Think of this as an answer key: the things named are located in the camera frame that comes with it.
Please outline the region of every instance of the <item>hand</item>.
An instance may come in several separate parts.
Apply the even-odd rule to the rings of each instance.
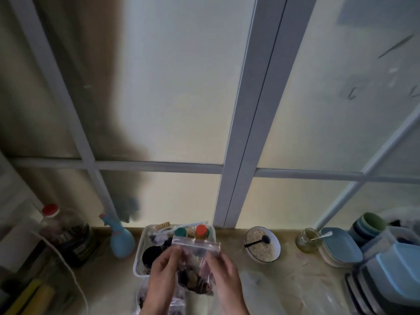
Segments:
[[[169,247],[153,262],[142,314],[167,315],[175,291],[175,273],[181,253],[180,247]]]
[[[219,256],[208,253],[206,261],[216,281],[217,296],[223,312],[229,315],[249,315],[236,265],[223,252]]]

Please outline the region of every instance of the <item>green bowl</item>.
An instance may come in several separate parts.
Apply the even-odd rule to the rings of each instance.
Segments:
[[[366,212],[361,216],[360,221],[364,227],[370,229],[373,233],[380,233],[385,230],[387,224],[384,219],[375,213]]]

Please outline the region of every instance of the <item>large plastic bottle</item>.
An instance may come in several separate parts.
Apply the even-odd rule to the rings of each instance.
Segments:
[[[99,246],[89,224],[71,209],[59,209],[56,204],[42,209],[41,235],[50,241],[72,268],[86,263]]]

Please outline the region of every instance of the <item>orange bottle cap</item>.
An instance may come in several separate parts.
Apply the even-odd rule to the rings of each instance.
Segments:
[[[204,237],[207,236],[207,227],[204,224],[200,224],[195,229],[195,234],[197,236],[204,236]]]

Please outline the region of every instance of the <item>spray bottle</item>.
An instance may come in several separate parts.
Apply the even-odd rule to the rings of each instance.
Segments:
[[[122,226],[119,220],[105,214],[101,214],[99,217],[104,221],[105,225],[110,226],[112,229],[111,249],[114,255],[120,259],[128,257],[134,251],[136,245],[133,235]]]

